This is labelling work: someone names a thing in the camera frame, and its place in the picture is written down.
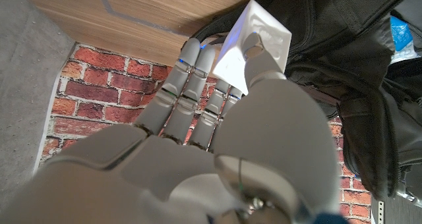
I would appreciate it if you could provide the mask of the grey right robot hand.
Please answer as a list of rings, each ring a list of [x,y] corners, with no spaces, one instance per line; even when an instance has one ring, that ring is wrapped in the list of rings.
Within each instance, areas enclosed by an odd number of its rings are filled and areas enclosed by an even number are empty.
[[[249,93],[228,111],[213,152],[113,125],[48,161],[1,222],[344,223],[324,113],[259,34],[242,50]]]

